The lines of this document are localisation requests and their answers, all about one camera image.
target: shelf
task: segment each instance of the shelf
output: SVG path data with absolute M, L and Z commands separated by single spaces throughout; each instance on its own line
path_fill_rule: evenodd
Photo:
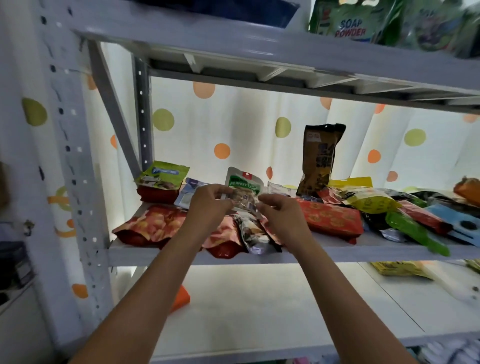
M 143 204 L 135 213 L 140 216 L 150 204 Z M 442 256 L 431 253 L 420 244 L 395 243 L 380 236 L 365 232 L 357 238 L 357 244 L 328 235 L 312 233 L 316 241 L 325 249 L 335 262 L 378 262 L 396 260 L 451 260 L 480 258 L 480 248 L 473 245 L 462 245 L 450 242 L 451 256 Z M 156 248 L 137 248 L 123 244 L 115 239 L 108 249 L 108 261 L 111 267 L 147 266 L 156 257 L 159 250 Z M 208 251 L 197 253 L 194 265 L 223 265 L 223 264 L 277 264 L 296 263 L 295 257 L 288 253 L 273 253 L 268 255 L 253 255 L 239 253 L 232 259 L 214 258 Z
M 148 62 L 152 76 L 480 114 L 480 62 L 126 0 L 82 0 L 70 27 Z
M 465 304 L 434 282 L 410 282 L 409 294 L 407 289 L 397 290 L 403 294 L 400 304 L 391 297 L 392 290 L 386 291 L 359 264 L 338 266 L 404 345 L 480 336 L 480 309 L 465 310 L 457 320 L 456 313 Z M 191 303 L 168 317 L 153 363 L 233 364 L 306 355 L 318 358 L 335 351 L 299 265 L 191 267 L 183 285 Z M 420 288 L 436 294 L 430 297 Z M 418 304 L 426 309 L 433 300 L 450 304 L 432 310 L 429 321 L 416 322 L 411 307 Z M 449 329 L 436 330 L 435 324 Z

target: green dot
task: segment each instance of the green dot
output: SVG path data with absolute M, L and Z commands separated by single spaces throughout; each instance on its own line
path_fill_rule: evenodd
M 38 101 L 31 98 L 22 98 L 22 106 L 24 108 L 27 123 L 32 126 L 40 126 L 47 121 L 47 110 Z
M 290 131 L 292 130 L 292 124 L 290 120 L 284 118 L 283 116 L 276 120 L 275 124 L 275 135 L 277 138 L 285 138 Z
M 427 134 L 422 129 L 410 129 L 403 137 L 408 146 L 420 146 L 427 140 Z
M 175 119 L 173 118 L 172 113 L 167 109 L 158 109 L 155 111 L 152 120 L 154 127 L 162 132 L 169 131 L 173 128 L 173 124 L 175 124 Z

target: shelving unit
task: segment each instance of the shelving unit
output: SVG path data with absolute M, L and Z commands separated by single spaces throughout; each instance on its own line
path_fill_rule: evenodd
M 127 0 L 31 0 L 31 4 L 43 72 L 49 85 L 49 115 L 55 120 L 58 151 L 95 325 L 113 307 L 110 267 L 148 265 L 158 250 L 110 242 L 105 209 L 99 203 L 103 201 L 101 184 L 90 149 L 80 79 L 83 73 L 93 75 L 134 177 L 154 158 L 149 87 L 152 76 L 480 114 L 477 61 L 291 33 L 257 24 L 138 6 Z M 98 41 L 123 45 L 135 57 L 138 151 L 133 147 Z M 145 206 L 137 213 L 143 212 Z M 357 246 L 320 234 L 316 238 L 337 262 L 445 259 L 423 246 L 395 244 L 367 233 L 358 239 Z M 451 252 L 450 259 L 480 257 L 480 249 L 473 246 L 452 243 Z M 195 264 L 227 266 L 191 268 L 195 274 L 187 276 L 185 285 L 198 301 L 168 320 L 154 360 L 199 363 L 197 359 L 202 358 L 209 363 L 233 363 L 240 361 L 239 358 L 253 361 L 331 351 L 331 339 L 299 267 L 258 264 L 294 262 L 289 253 L 265 257 L 240 254 L 225 261 L 200 252 Z M 258 271 L 265 278 L 235 282 L 244 285 L 243 292 L 250 292 L 247 301 L 239 293 L 228 291 L 232 293 L 229 296 L 221 290 L 213 292 L 215 300 L 202 301 L 205 285 L 213 280 L 230 286 L 234 280 L 227 278 L 246 269 L 240 264 L 257 264 L 248 270 Z M 222 274 L 213 274 L 216 269 L 222 269 Z M 341 269 L 405 343 L 436 337 L 437 333 L 431 334 L 412 322 L 357 263 L 345 263 Z M 275 284 L 279 282 L 278 275 L 284 278 L 282 289 Z M 215 302 L 222 302 L 223 311 L 217 312 L 220 308 Z M 480 329 L 480 322 L 471 323 Z M 255 330 L 251 338 L 246 334 L 246 324 Z M 474 327 L 454 330 L 460 335 Z M 189 337 L 179 341 L 181 329 L 187 329 L 182 335 Z M 206 337 L 205 331 L 213 337 Z M 180 342 L 182 346 L 185 343 L 195 346 L 180 347 Z

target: orange dot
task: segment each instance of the orange dot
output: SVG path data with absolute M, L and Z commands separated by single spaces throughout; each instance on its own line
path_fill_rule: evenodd
M 468 123 L 473 123 L 473 122 L 476 122 L 477 121 L 477 118 L 478 118 L 478 115 L 474 115 L 474 114 L 465 114 L 463 116 L 463 121 L 464 122 L 468 122 Z
M 84 284 L 72 284 L 72 291 L 78 298 L 88 297 L 87 286 L 85 286 Z
M 375 114 L 380 114 L 385 109 L 385 104 L 377 104 L 375 107 Z
M 369 163 L 377 163 L 381 158 L 382 158 L 382 155 L 376 149 L 372 149 L 370 152 L 368 152 L 367 160 Z
M 117 139 L 115 137 L 115 134 L 113 134 L 112 137 L 110 138 L 110 144 L 112 144 L 112 147 L 117 149 Z
M 320 98 L 320 103 L 322 104 L 322 106 L 325 109 L 330 110 L 330 106 L 332 106 L 332 98 L 331 97 L 321 97 Z
M 215 92 L 215 85 L 204 84 L 203 82 L 193 82 L 193 92 L 199 98 L 209 98 L 212 97 Z
M 398 178 L 398 173 L 394 170 L 391 170 L 387 176 L 387 182 L 394 182 Z
M 218 143 L 214 149 L 215 156 L 219 159 L 226 159 L 230 155 L 230 147 L 225 143 Z
M 89 90 L 96 90 L 96 84 L 91 74 L 87 75 L 87 85 Z

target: blue package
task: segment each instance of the blue package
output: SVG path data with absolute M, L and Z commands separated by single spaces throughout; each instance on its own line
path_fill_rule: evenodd
M 285 0 L 133 0 L 134 2 L 231 20 L 285 28 L 300 5 Z
M 427 206 L 425 210 L 453 225 L 453 230 L 448 235 L 480 247 L 480 218 L 463 214 L 442 204 Z
M 195 193 L 195 190 L 198 187 L 205 186 L 208 183 L 205 182 L 200 182 L 197 180 L 194 180 L 192 178 L 185 178 L 185 186 L 182 188 L 182 190 L 179 193 L 179 196 L 173 203 L 175 206 L 184 208 L 188 210 L 190 208 L 190 201 L 192 200 L 192 196 Z

